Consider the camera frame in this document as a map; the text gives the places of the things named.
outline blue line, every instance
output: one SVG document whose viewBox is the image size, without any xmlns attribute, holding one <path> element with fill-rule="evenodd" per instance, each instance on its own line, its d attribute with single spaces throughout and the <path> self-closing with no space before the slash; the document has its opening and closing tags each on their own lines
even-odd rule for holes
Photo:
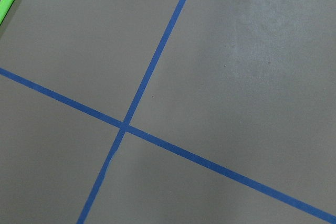
<svg viewBox="0 0 336 224">
<path fill-rule="evenodd" d="M 243 185 L 246 185 L 254 190 L 257 190 L 263 194 L 266 194 L 274 199 L 280 200 L 292 207 L 295 207 L 299 210 L 302 210 L 310 215 L 313 215 L 319 219 L 325 220 L 329 223 L 336 223 L 336 216 L 331 215 L 325 211 L 322 211 L 316 207 L 313 207 L 309 204 L 306 204 L 300 200 L 297 200 L 295 198 L 292 198 L 284 193 L 281 193 L 271 187 L 268 187 L 266 185 L 263 185 L 255 180 L 252 180 L 248 177 L 245 177 L 239 173 L 236 173 L 228 168 L 222 167 L 214 162 L 211 162 L 203 157 L 200 157 L 194 153 L 191 153 L 189 151 L 186 151 L 176 145 L 173 145 L 169 142 L 166 142 L 165 140 L 162 140 L 158 137 L 155 137 L 153 135 L 150 135 L 144 131 L 141 131 L 135 127 L 128 126 L 127 132 L 138 136 L 152 144 L 155 144 L 161 148 L 164 148 L 172 153 L 177 154 L 178 156 L 184 157 L 186 159 L 189 159 L 192 162 L 195 162 L 199 165 L 202 165 L 210 170 L 213 170 L 214 172 L 217 172 L 219 174 L 224 175 L 225 177 L 228 177 L 230 179 L 233 179 L 234 181 L 237 181 Z"/>
<path fill-rule="evenodd" d="M 122 141 L 122 139 L 123 139 L 123 137 L 125 135 L 126 128 L 130 124 L 130 122 L 131 122 L 131 120 L 133 118 L 133 115 L 134 115 L 134 113 L 136 111 L 136 108 L 138 107 L 139 102 L 140 102 L 140 100 L 142 98 L 143 92 L 145 91 L 145 89 L 146 89 L 146 87 L 148 85 L 148 82 L 149 82 L 149 80 L 150 80 L 150 78 L 152 76 L 152 73 L 153 73 L 156 65 L 157 65 L 157 62 L 159 61 L 159 58 L 160 58 L 160 56 L 162 54 L 162 51 L 163 51 L 163 49 L 164 49 L 164 47 L 165 47 L 165 45 L 166 45 L 166 43 L 167 43 L 167 41 L 169 39 L 169 36 L 170 36 L 170 34 L 171 34 L 171 32 L 172 32 L 175 24 L 176 24 L 176 21 L 178 19 L 178 16 L 181 13 L 181 10 L 182 10 L 182 8 L 183 8 L 183 6 L 185 4 L 185 1 L 186 0 L 179 0 L 178 3 L 177 3 L 177 5 L 176 5 L 176 8 L 175 8 L 175 10 L 174 10 L 174 12 L 172 14 L 172 17 L 169 20 L 169 23 L 168 23 L 168 25 L 167 25 L 167 27 L 166 27 L 163 35 L 162 35 L 162 38 L 161 38 L 161 40 L 159 42 L 159 45 L 158 45 L 158 47 L 155 50 L 153 58 L 152 58 L 152 60 L 151 60 L 151 62 L 149 64 L 149 66 L 148 66 L 148 68 L 147 68 L 147 70 L 146 70 L 143 78 L 142 78 L 142 81 L 141 81 L 141 83 L 140 83 L 140 85 L 138 87 L 138 90 L 136 91 L 136 94 L 135 94 L 135 96 L 133 98 L 133 101 L 132 101 L 132 103 L 131 103 L 128 111 L 127 111 L 125 119 L 123 120 L 123 122 L 122 122 L 122 124 L 121 124 L 121 126 L 119 128 L 119 131 L 117 133 L 117 136 L 115 137 L 115 140 L 114 140 L 114 142 L 113 142 L 113 144 L 111 146 L 111 149 L 110 149 L 110 151 L 109 151 L 109 153 L 108 153 L 108 155 L 107 155 L 107 157 L 106 157 L 106 159 L 104 161 L 104 164 L 103 164 L 103 166 L 102 166 L 102 168 L 101 168 L 101 170 L 100 170 L 100 172 L 98 174 L 98 177 L 96 178 L 96 181 L 94 182 L 94 185 L 92 187 L 92 190 L 91 190 L 91 192 L 89 194 L 88 199 L 85 202 L 83 210 L 82 210 L 82 212 L 79 215 L 79 218 L 77 220 L 77 224 L 83 224 L 85 222 L 85 220 L 86 220 L 89 212 L 90 212 L 90 209 L 91 209 L 91 207 L 93 205 L 93 202 L 95 201 L 95 198 L 97 196 L 99 188 L 101 187 L 101 185 L 102 185 L 102 183 L 104 181 L 105 174 L 107 172 L 109 164 L 110 164 L 111 160 L 113 159 L 115 153 L 117 152 L 117 150 L 118 150 L 118 148 L 120 146 L 120 143 L 121 143 L 121 141 Z"/>
<path fill-rule="evenodd" d="M 108 124 L 111 124 L 115 127 L 119 128 L 120 125 L 121 125 L 121 122 L 117 119 L 114 119 L 114 118 L 112 118 L 108 115 L 105 115 L 105 114 L 97 111 L 97 110 L 94 110 L 94 109 L 92 109 L 88 106 L 85 106 L 85 105 L 83 105 L 79 102 L 76 102 L 76 101 L 74 101 L 70 98 L 67 98 L 64 95 L 56 93 L 55 91 L 52 91 L 52 90 L 47 89 L 45 87 L 42 87 L 41 85 L 38 85 L 38 84 L 36 84 L 32 81 L 29 81 L 29 80 L 27 80 L 27 79 L 25 79 L 21 76 L 18 76 L 16 74 L 12 73 L 12 72 L 9 72 L 9 71 L 7 71 L 3 68 L 0 68 L 0 74 L 4 77 L 7 77 L 7 78 L 9 78 L 13 81 L 16 81 L 16 82 L 20 83 L 20 84 L 22 84 L 22 85 L 24 85 L 28 88 L 34 89 L 37 92 L 40 92 L 40 93 L 42 93 L 42 94 L 44 94 L 48 97 L 51 97 L 51 98 L 53 98 L 53 99 L 55 99 L 55 100 L 57 100 L 61 103 L 64 103 L 66 105 L 69 105 L 69 106 L 81 111 L 81 112 L 84 112 L 85 114 L 88 114 L 90 116 L 93 116 L 94 118 L 97 118 L 97 119 L 102 120 L 102 121 L 104 121 Z"/>
</svg>

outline gray floor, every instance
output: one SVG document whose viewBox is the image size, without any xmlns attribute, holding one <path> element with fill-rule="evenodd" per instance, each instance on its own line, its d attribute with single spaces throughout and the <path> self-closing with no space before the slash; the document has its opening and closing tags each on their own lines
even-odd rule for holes
<svg viewBox="0 0 336 224">
<path fill-rule="evenodd" d="M 178 0 L 16 0 L 0 67 L 123 120 Z M 336 0 L 187 0 L 131 124 L 336 215 Z M 117 128 L 0 77 L 0 223 L 75 223 Z M 126 134 L 86 223 L 325 223 Z"/>
</svg>

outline gray surface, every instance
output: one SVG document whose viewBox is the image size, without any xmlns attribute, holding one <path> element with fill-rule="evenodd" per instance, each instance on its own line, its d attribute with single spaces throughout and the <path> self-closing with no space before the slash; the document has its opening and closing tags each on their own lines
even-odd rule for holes
<svg viewBox="0 0 336 224">
<path fill-rule="evenodd" d="M 0 84 L 0 223 L 76 223 L 117 128 Z"/>
<path fill-rule="evenodd" d="M 87 223 L 325 222 L 127 134 Z"/>
<path fill-rule="evenodd" d="M 16 0 L 0 67 L 123 120 L 178 0 Z M 336 214 L 336 0 L 188 0 L 131 124 Z M 75 223 L 117 129 L 0 78 L 0 222 Z M 320 223 L 127 135 L 88 223 Z"/>
</svg>

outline green cylinder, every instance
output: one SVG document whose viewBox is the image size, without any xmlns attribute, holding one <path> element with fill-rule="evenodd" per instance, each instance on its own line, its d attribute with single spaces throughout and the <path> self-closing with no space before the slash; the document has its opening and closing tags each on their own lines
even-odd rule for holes
<svg viewBox="0 0 336 224">
<path fill-rule="evenodd" d="M 9 8 L 11 7 L 14 0 L 1 0 L 0 1 L 0 25 L 4 20 Z"/>
</svg>

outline green stick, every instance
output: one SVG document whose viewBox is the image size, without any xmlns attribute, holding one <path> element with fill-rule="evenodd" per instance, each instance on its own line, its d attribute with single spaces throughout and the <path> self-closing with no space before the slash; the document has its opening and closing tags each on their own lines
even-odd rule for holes
<svg viewBox="0 0 336 224">
<path fill-rule="evenodd" d="M 9 8 L 11 7 L 14 0 L 1 0 L 0 1 L 0 25 L 4 20 Z"/>
</svg>

